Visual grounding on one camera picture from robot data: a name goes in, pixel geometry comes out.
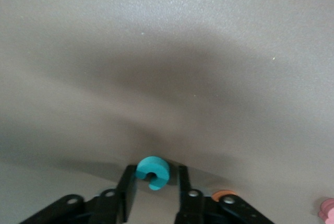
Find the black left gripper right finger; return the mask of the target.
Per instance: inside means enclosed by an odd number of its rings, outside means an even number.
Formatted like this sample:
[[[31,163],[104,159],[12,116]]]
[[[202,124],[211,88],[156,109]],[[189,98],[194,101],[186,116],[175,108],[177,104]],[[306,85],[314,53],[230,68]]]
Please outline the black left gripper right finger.
[[[192,188],[187,166],[178,166],[180,208],[175,223],[243,223],[273,224],[256,208],[241,197],[228,193],[205,196],[202,191]]]

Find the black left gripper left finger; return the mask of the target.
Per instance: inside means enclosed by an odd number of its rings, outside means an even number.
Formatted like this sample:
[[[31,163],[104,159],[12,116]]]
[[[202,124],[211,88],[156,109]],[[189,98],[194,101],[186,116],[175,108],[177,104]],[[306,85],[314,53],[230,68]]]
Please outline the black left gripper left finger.
[[[128,165],[116,188],[89,201],[80,195],[65,195],[22,223],[126,223],[136,193],[135,171],[135,165]]]

